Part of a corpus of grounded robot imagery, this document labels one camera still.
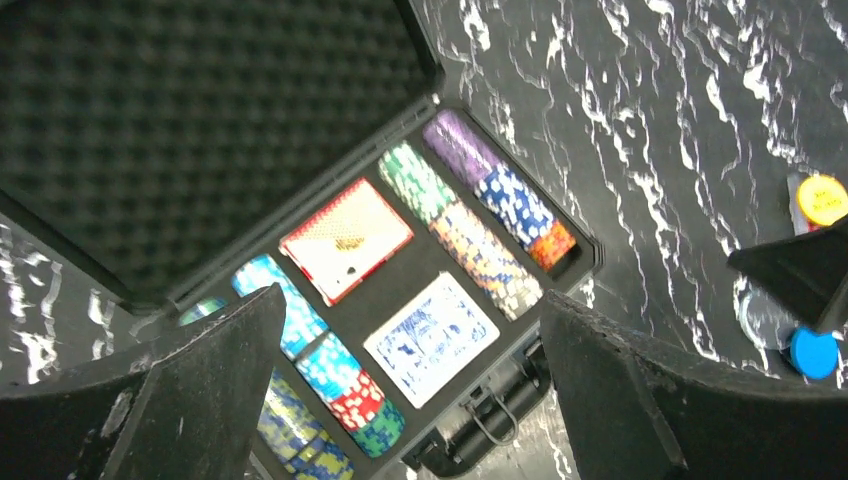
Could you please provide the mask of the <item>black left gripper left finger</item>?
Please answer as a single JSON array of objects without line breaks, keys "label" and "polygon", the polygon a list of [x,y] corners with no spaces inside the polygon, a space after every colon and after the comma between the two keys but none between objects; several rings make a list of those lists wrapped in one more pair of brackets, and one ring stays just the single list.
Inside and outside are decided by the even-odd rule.
[{"label": "black left gripper left finger", "polygon": [[190,325],[1,390],[5,479],[240,479],[286,303],[264,287]]}]

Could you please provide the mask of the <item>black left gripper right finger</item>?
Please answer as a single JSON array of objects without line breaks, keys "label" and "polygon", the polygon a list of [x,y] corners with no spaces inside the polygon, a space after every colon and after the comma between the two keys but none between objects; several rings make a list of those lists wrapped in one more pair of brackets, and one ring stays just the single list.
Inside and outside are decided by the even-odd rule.
[{"label": "black left gripper right finger", "polygon": [[706,359],[565,294],[541,337],[584,479],[843,479],[847,394]]}]

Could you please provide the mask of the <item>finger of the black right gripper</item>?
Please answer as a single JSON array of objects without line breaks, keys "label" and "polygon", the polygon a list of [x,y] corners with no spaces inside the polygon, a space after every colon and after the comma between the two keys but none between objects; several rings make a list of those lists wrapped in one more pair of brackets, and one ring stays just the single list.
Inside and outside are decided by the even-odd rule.
[{"label": "finger of the black right gripper", "polygon": [[818,333],[847,323],[847,219],[789,239],[732,252],[729,267],[766,290]]}]

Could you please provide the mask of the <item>clear acrylic dealer button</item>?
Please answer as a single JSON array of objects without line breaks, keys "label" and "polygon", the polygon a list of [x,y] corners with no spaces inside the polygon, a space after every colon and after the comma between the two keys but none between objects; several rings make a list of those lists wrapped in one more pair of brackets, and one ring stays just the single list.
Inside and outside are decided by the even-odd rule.
[{"label": "clear acrylic dealer button", "polygon": [[742,297],[737,319],[749,341],[765,350],[785,350],[797,327],[795,317],[757,287]]}]

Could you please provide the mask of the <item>blue round button chip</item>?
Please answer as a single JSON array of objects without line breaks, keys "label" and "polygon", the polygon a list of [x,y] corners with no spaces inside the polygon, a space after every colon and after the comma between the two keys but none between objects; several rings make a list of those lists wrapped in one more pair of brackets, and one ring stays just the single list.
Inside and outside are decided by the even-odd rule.
[{"label": "blue round button chip", "polygon": [[808,379],[826,379],[839,364],[838,341],[839,338],[833,332],[818,333],[806,326],[799,326],[789,339],[790,364]]}]

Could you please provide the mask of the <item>blue poker card deck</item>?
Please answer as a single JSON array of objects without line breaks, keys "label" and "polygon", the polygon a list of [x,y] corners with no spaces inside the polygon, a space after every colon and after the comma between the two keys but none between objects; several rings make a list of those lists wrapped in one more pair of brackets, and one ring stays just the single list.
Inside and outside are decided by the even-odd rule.
[{"label": "blue poker card deck", "polygon": [[499,336],[495,323],[443,271],[376,329],[364,348],[420,409]]}]

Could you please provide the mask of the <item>black poker set case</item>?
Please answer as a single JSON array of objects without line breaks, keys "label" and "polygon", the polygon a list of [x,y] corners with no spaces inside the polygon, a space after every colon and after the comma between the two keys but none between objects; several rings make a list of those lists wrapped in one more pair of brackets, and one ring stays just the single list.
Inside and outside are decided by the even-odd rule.
[{"label": "black poker set case", "polygon": [[5,1],[1,321],[93,280],[154,339],[435,110],[408,3]]}]

